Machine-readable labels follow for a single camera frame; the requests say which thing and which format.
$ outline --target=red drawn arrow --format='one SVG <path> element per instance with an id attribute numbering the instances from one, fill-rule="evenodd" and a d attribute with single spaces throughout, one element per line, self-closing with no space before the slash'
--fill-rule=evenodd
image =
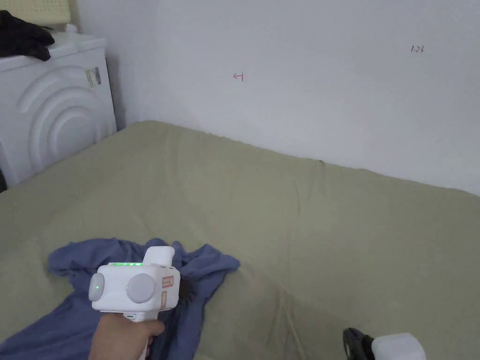
<path id="1" fill-rule="evenodd" d="M 235 73 L 235 75 L 233 75 L 233 77 L 234 77 L 235 79 L 238 79 L 239 77 L 241 77 L 241 80 L 242 80 L 242 82 L 243 82 L 243 72 L 241 72 L 241 75 L 237 75 L 237 73 Z"/>

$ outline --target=dryer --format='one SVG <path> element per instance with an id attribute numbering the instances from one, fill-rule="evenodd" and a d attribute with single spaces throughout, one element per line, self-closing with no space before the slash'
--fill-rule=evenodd
<path id="1" fill-rule="evenodd" d="M 0 59 L 0 169 L 9 187 L 117 131 L 105 39 L 53 36 L 46 62 Z"/>

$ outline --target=label sticker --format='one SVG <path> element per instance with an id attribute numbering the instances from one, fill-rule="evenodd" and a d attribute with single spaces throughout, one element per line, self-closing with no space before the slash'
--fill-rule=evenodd
<path id="1" fill-rule="evenodd" d="M 87 69 L 85 72 L 87 74 L 87 81 L 90 87 L 95 87 L 102 83 L 99 68 Z"/>
<path id="2" fill-rule="evenodd" d="M 163 291 L 162 292 L 162 306 L 160 307 L 160 309 L 164 309 L 166 307 L 167 307 L 167 292 Z"/>
<path id="3" fill-rule="evenodd" d="M 162 288 L 169 288 L 173 286 L 173 276 L 167 276 L 162 279 Z"/>

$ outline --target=bed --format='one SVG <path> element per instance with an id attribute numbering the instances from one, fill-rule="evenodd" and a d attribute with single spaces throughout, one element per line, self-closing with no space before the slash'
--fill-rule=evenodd
<path id="1" fill-rule="evenodd" d="M 0 338 L 71 291 L 70 241 L 161 237 L 237 257 L 196 359 L 344 359 L 342 330 L 480 353 L 480 198 L 142 122 L 0 194 Z"/>

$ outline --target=gray button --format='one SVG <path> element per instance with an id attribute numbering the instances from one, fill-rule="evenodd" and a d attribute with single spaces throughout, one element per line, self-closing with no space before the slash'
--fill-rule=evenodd
<path id="1" fill-rule="evenodd" d="M 105 278 L 101 273 L 96 273 L 90 280 L 90 288 L 88 289 L 88 298 L 90 301 L 98 301 L 102 297 Z"/>
<path id="2" fill-rule="evenodd" d="M 155 281 L 148 274 L 138 274 L 127 284 L 127 295 L 136 304 L 149 301 L 155 293 Z"/>

